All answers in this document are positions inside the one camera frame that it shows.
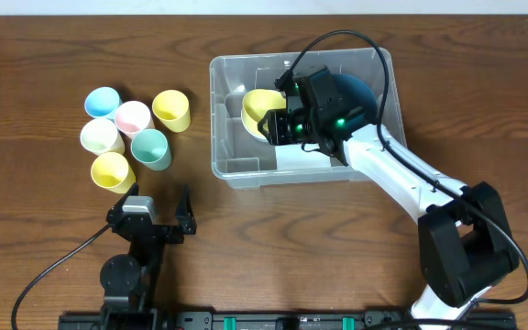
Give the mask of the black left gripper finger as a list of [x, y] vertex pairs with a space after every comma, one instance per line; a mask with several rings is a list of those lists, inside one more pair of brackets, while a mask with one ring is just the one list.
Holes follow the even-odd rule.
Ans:
[[179, 228], [184, 235], [196, 234], [197, 224], [191, 205], [190, 187], [188, 185], [183, 187], [181, 199], [176, 208], [175, 217], [178, 221]]
[[127, 203], [127, 200], [132, 196], [138, 196], [139, 194], [139, 186], [137, 183], [133, 183], [130, 188], [127, 190], [126, 194], [124, 195], [124, 204]]

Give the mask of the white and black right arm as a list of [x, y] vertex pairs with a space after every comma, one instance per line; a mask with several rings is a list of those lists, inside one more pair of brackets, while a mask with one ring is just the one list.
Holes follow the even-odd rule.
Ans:
[[522, 265], [501, 197], [489, 184], [445, 176], [392, 138], [385, 100], [326, 66], [286, 70], [269, 92], [257, 130], [273, 146], [299, 146], [366, 175], [418, 225], [427, 286], [414, 319], [456, 321]]

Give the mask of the yellow plastic cup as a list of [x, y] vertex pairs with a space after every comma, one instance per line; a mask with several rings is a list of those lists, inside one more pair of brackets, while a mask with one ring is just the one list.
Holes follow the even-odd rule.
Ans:
[[152, 112], [172, 132], [183, 132], [191, 124], [189, 100], [177, 90], [159, 93], [152, 102]]
[[106, 152], [98, 156], [91, 166], [93, 182], [112, 193], [126, 193], [136, 182], [136, 176], [127, 159], [120, 153]]

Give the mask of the yellow small bowl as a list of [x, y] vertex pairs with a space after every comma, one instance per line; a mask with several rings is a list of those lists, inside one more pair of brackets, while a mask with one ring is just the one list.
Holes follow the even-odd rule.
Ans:
[[249, 129], [258, 132], [258, 122], [269, 110], [286, 109], [286, 100], [275, 90], [255, 89], [245, 94], [242, 100], [241, 119]]

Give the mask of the green plastic cup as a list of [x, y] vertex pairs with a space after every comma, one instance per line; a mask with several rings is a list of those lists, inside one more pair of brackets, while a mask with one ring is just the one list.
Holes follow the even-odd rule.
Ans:
[[140, 131], [131, 142], [134, 158], [154, 171], [169, 168], [172, 161], [171, 148], [166, 136], [157, 129]]

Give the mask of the white small bowl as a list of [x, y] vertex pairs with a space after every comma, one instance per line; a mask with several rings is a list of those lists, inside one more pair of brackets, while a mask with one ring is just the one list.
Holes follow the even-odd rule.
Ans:
[[267, 143], [268, 140], [265, 139], [260, 133], [254, 133], [252, 132], [248, 125], [246, 124], [246, 122], [244, 120], [242, 120], [242, 125], [244, 127], [244, 129], [249, 133], [250, 136], [252, 136], [255, 140], [259, 141], [259, 142], [263, 142], [263, 143]]

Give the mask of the pink plastic cup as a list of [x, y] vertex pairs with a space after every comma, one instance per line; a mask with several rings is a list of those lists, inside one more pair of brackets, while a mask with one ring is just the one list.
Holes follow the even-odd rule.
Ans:
[[120, 132], [133, 139], [139, 132], [152, 129], [154, 122], [147, 105], [140, 101], [128, 101], [115, 110], [115, 125]]

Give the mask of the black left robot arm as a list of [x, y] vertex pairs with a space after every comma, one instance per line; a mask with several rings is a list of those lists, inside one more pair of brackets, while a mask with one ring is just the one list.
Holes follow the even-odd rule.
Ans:
[[102, 266], [104, 307], [126, 312], [152, 308], [165, 247], [181, 244], [186, 235], [196, 233], [189, 189], [182, 190], [175, 209], [176, 225], [161, 225], [155, 218], [153, 199], [141, 196], [136, 183], [107, 212], [109, 228], [129, 243], [129, 250]]

